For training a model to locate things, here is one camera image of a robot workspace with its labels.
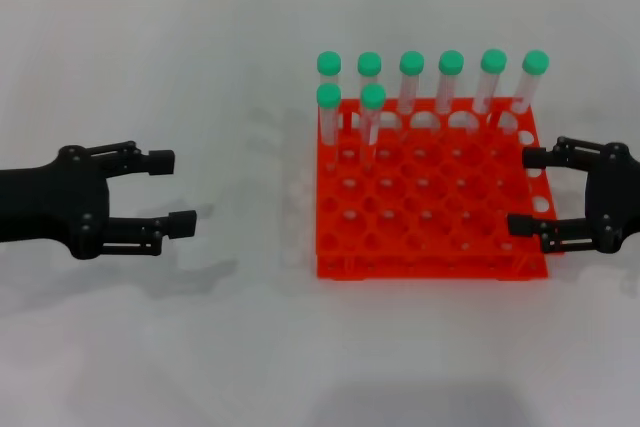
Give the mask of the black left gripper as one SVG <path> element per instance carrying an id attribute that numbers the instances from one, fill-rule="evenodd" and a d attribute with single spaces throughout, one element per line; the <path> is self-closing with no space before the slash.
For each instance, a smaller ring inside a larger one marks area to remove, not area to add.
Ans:
<path id="1" fill-rule="evenodd" d="M 164 237 L 195 235 L 195 210 L 155 218 L 109 218 L 106 176 L 172 175 L 175 153 L 150 150 L 135 141 L 98 147 L 62 147 L 46 165 L 1 172 L 1 241 L 47 239 L 73 257 L 159 256 Z"/>

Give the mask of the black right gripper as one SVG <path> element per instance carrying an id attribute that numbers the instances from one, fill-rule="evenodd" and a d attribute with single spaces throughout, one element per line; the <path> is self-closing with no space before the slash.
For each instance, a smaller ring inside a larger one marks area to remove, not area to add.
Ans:
<path id="1" fill-rule="evenodd" d="M 626 144 L 604 145 L 561 136 L 550 150 L 525 147 L 522 164 L 528 169 L 562 167 L 587 172 L 585 215 L 590 228 L 585 219 L 508 214 L 510 235 L 537 236 L 544 254 L 595 249 L 613 254 L 628 237 L 639 233 L 639 162 Z"/>

